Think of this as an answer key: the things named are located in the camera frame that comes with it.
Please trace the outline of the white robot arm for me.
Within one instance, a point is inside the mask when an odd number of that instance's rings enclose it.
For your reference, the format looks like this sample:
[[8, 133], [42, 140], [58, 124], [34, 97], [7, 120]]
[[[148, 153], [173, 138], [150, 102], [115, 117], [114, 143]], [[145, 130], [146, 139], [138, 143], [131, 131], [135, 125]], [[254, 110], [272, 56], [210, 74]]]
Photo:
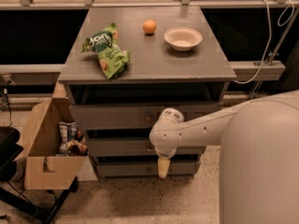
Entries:
[[149, 140], [161, 178], [179, 147], [221, 147], [220, 224], [299, 224], [299, 91], [189, 121], [167, 108]]

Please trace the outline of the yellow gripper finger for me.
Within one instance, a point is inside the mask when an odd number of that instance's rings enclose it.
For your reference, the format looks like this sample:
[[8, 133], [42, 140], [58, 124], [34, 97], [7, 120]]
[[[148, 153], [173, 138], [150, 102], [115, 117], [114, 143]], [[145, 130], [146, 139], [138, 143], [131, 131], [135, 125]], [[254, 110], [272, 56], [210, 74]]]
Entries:
[[166, 178], [170, 166], [170, 159], [165, 157], [160, 157], [158, 159], [158, 176], [160, 178]]

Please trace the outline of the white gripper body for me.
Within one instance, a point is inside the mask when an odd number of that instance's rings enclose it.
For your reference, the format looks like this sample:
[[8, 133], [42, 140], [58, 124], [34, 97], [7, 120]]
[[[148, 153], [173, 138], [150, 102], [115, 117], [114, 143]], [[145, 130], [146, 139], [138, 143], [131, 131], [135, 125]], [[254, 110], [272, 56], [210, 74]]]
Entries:
[[161, 158], [171, 159], [176, 154], [177, 149], [172, 147], [156, 147], [155, 152]]

